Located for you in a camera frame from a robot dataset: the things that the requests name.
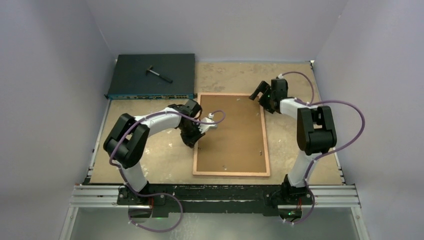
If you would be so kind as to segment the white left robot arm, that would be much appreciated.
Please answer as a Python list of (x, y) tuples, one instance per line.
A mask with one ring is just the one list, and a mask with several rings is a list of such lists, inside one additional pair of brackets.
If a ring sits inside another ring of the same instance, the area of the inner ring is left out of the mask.
[(142, 205), (149, 199), (149, 191), (145, 188), (148, 181), (140, 165), (148, 138), (164, 130), (179, 129), (183, 143), (193, 148), (215, 125), (212, 114), (202, 120), (196, 119), (201, 111), (196, 101), (188, 100), (186, 104), (171, 104), (150, 115), (124, 113), (119, 116), (103, 149), (109, 155), (109, 162), (118, 167), (125, 184), (131, 188), (129, 197), (136, 204)]

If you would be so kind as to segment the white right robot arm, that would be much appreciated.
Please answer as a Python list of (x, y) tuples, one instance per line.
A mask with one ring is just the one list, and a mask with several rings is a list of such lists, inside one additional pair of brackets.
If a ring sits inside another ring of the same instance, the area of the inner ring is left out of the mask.
[(329, 106), (308, 105), (288, 95), (285, 79), (261, 81), (250, 100), (258, 100), (264, 110), (287, 115), (296, 120), (296, 141), (299, 152), (293, 168), (284, 177), (280, 196), (288, 204), (308, 194), (308, 181), (317, 158), (328, 153), (337, 143), (336, 128)]

